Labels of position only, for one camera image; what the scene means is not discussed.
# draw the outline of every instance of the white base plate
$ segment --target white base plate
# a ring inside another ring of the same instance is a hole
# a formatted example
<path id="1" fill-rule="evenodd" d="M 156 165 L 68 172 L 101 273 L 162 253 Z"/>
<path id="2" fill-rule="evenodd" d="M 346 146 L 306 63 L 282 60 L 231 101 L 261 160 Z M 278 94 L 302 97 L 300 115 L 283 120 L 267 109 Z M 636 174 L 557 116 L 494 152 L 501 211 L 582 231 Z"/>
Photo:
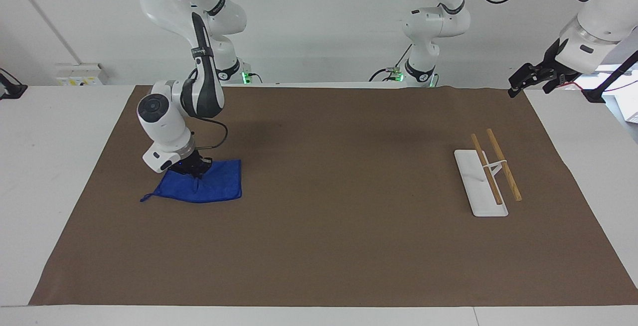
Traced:
<path id="1" fill-rule="evenodd" d="M 498 205 L 492 195 L 492 189 L 489 187 L 483 166 L 480 163 L 479 156 L 476 151 L 454 151 L 456 164 L 459 166 L 465 192 L 468 194 L 472 214 L 477 217 L 504 217 L 509 213 L 505 207 L 505 202 Z M 503 200 L 501 190 L 496 186 L 498 194 Z"/>

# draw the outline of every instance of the power socket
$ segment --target power socket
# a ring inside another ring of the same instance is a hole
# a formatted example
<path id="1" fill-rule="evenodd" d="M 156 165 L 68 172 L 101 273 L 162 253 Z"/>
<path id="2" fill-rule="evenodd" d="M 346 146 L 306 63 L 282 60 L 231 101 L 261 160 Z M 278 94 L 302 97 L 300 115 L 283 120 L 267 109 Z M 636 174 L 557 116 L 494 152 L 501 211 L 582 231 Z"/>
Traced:
<path id="1" fill-rule="evenodd" d="M 98 63 L 56 64 L 59 85 L 108 85 L 109 76 Z"/>

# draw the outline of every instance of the blue bag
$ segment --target blue bag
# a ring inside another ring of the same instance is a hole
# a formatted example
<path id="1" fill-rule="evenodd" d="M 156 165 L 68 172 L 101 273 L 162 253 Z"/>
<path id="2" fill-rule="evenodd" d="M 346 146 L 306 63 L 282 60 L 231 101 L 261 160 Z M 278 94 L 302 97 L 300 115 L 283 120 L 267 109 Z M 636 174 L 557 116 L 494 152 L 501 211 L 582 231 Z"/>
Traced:
<path id="1" fill-rule="evenodd" d="M 188 203 L 214 203 L 239 199 L 241 193 L 241 160 L 214 161 L 201 179 L 168 170 L 155 191 L 140 201 L 161 196 Z"/>

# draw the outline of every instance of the white table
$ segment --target white table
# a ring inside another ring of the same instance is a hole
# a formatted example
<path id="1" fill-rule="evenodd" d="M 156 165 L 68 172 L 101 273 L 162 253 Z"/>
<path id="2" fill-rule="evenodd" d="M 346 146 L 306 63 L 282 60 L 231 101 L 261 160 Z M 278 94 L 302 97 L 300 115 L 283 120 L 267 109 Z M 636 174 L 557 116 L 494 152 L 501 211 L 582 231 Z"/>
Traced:
<path id="1" fill-rule="evenodd" d="M 382 88 L 387 85 L 331 83 L 294 87 Z M 0 305 L 5 306 L 0 308 L 0 325 L 638 324 L 638 306 L 25 307 L 132 88 L 30 87 L 18 101 L 0 101 Z M 605 106 L 586 103 L 578 92 L 556 91 L 545 96 L 542 91 L 529 90 L 526 94 L 620 260 L 638 285 L 638 196 L 635 192 L 638 145 Z"/>

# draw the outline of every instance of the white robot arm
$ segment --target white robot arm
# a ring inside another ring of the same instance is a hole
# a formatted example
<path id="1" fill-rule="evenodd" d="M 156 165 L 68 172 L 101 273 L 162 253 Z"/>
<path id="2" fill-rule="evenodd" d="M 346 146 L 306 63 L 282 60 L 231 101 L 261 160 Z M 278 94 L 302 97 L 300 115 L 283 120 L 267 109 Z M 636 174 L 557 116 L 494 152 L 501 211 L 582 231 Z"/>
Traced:
<path id="1" fill-rule="evenodd" d="M 413 10 L 403 25 L 412 40 L 412 52 L 404 65 L 408 85 L 427 85 L 437 65 L 439 47 L 434 38 L 454 37 L 470 27 L 465 0 L 437 0 L 436 7 Z"/>
<path id="2" fill-rule="evenodd" d="M 212 118 L 223 109 L 224 94 L 209 34 L 218 31 L 225 55 L 231 52 L 234 55 L 232 44 L 227 38 L 223 40 L 223 35 L 243 31 L 246 14 L 229 0 L 140 0 L 140 3 L 155 24 L 188 40 L 196 63 L 194 78 L 159 81 L 151 94 L 140 101 L 137 115 L 153 140 L 143 159 L 158 173 L 170 167 L 180 173 L 201 176 L 210 167 L 210 160 L 201 158 L 194 148 L 192 133 L 183 118 Z"/>
<path id="3" fill-rule="evenodd" d="M 583 8 L 561 31 L 538 65 L 526 63 L 509 79 L 509 94 L 543 81 L 549 93 L 559 85 L 591 74 L 638 24 L 638 0 L 579 0 Z"/>

